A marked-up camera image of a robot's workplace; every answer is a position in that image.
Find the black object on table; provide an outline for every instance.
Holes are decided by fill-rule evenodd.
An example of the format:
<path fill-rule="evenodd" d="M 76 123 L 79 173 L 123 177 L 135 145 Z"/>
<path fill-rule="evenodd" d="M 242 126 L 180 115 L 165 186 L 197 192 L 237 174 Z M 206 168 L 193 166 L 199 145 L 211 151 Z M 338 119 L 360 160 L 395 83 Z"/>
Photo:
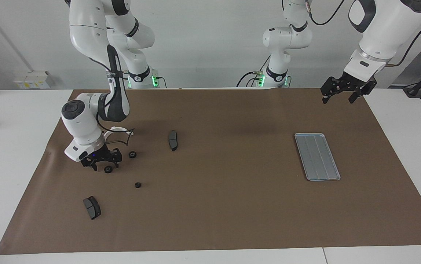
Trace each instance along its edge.
<path fill-rule="evenodd" d="M 178 138 L 175 130 L 171 130 L 170 134 L 168 134 L 168 143 L 170 144 L 172 151 L 176 151 L 178 149 Z"/>
<path fill-rule="evenodd" d="M 88 197 L 87 199 L 84 199 L 83 204 L 85 205 L 88 215 L 92 220 L 101 215 L 100 205 L 95 197 Z"/>
<path fill-rule="evenodd" d="M 137 157 L 137 153 L 135 151 L 129 152 L 129 158 L 135 159 L 135 157 Z"/>
<path fill-rule="evenodd" d="M 91 167 L 93 168 L 93 170 L 96 172 L 98 170 L 98 166 L 96 165 L 97 162 L 102 162 L 102 161 L 107 161 L 107 162 L 111 162 L 114 163 L 115 167 L 119 167 L 119 163 L 122 162 L 122 154 L 120 149 L 113 149 L 112 151 L 110 151 L 108 149 L 108 146 L 106 144 L 104 144 L 101 149 L 98 149 L 95 152 L 92 152 L 91 154 L 87 154 L 86 152 L 82 153 L 80 155 L 80 159 L 81 159 L 81 163 L 83 165 L 83 167 Z M 112 167 L 109 166 L 110 168 L 106 169 L 105 168 L 105 172 L 106 173 L 111 173 Z"/>
<path fill-rule="evenodd" d="M 113 172 L 113 167 L 112 166 L 106 166 L 105 167 L 105 173 L 106 174 L 110 174 Z"/>

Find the metal tray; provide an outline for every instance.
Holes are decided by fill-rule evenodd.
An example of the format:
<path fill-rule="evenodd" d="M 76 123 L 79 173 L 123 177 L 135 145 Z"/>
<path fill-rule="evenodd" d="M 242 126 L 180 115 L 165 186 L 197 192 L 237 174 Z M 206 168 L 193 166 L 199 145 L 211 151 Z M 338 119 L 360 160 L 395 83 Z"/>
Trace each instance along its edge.
<path fill-rule="evenodd" d="M 341 179 L 325 135 L 297 133 L 295 137 L 308 180 L 321 182 Z"/>

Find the green indicator light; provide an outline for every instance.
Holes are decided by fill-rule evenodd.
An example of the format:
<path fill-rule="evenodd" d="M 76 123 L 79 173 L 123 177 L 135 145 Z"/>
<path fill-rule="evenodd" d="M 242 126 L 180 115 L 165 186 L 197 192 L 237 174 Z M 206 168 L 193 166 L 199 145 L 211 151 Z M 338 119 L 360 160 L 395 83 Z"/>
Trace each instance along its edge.
<path fill-rule="evenodd" d="M 264 80 L 266 80 L 266 76 L 264 75 L 261 78 L 259 78 L 259 82 L 258 82 L 259 87 L 264 87 Z"/>
<path fill-rule="evenodd" d="M 157 78 L 155 76 L 153 76 L 153 75 L 152 75 L 152 82 L 153 82 L 153 87 L 157 87 L 158 86 Z"/>

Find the robotic arm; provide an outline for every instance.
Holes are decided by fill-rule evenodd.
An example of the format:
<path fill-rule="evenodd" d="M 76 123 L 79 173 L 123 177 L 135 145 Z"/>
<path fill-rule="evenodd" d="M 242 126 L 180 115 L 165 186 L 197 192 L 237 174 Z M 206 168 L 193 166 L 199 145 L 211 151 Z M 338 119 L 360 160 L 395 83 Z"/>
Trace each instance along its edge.
<path fill-rule="evenodd" d="M 263 35 L 263 43 L 271 52 L 271 60 L 264 70 L 262 87 L 281 87 L 290 63 L 290 55 L 286 50 L 308 47 L 313 37 L 308 28 L 305 0 L 285 0 L 283 4 L 284 17 L 290 25 L 271 28 Z"/>
<path fill-rule="evenodd" d="M 121 122 L 129 115 L 124 73 L 120 58 L 128 66 L 129 82 L 134 88 L 156 87 L 153 71 L 137 48 L 153 45 L 152 30 L 130 12 L 130 0 L 65 0 L 70 7 L 70 35 L 74 47 L 93 62 L 103 66 L 109 93 L 83 93 L 62 108 L 62 120 L 73 136 L 65 154 L 95 171 L 98 161 L 118 166 L 118 149 L 108 150 L 98 127 L 98 118 Z M 106 21 L 112 28 L 106 27 Z"/>
<path fill-rule="evenodd" d="M 421 0 L 355 0 L 349 20 L 363 37 L 341 78 L 329 77 L 321 87 L 323 103 L 345 91 L 354 92 L 350 103 L 370 94 L 377 85 L 374 75 L 420 27 Z"/>

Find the brown paper mat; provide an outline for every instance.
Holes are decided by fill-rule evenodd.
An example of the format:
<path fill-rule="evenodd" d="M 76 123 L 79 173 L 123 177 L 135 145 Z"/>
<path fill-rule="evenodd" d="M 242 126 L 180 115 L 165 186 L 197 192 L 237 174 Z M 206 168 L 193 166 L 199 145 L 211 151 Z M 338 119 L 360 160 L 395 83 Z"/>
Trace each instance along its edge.
<path fill-rule="evenodd" d="M 116 145 L 120 168 L 69 160 L 59 122 L 0 254 L 421 245 L 421 197 L 365 100 L 323 105 L 318 89 L 127 92 L 120 125 L 136 130 L 129 147 Z M 326 135 L 341 181 L 306 180 L 297 132 Z M 102 210 L 93 221 L 82 202 L 91 195 Z"/>

